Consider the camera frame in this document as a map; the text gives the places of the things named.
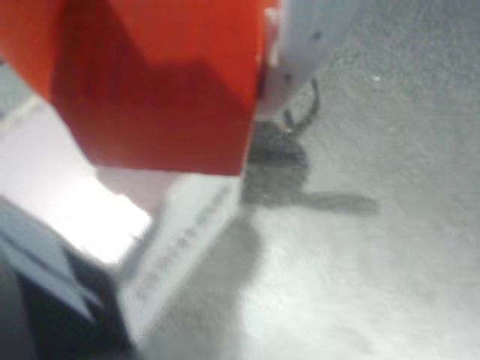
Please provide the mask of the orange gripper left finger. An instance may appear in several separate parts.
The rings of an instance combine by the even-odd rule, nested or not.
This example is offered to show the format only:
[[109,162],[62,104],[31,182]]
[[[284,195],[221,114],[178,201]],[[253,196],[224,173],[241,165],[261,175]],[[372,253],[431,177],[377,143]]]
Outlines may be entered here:
[[1,59],[40,97],[54,102],[63,65],[62,15],[65,1],[1,2]]

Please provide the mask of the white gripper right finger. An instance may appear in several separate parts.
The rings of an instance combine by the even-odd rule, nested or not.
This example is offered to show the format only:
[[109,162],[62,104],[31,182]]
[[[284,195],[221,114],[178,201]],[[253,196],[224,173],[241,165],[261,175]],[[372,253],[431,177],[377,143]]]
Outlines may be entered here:
[[265,35],[258,113],[274,115],[313,78],[350,27],[361,1],[275,1],[262,11]]

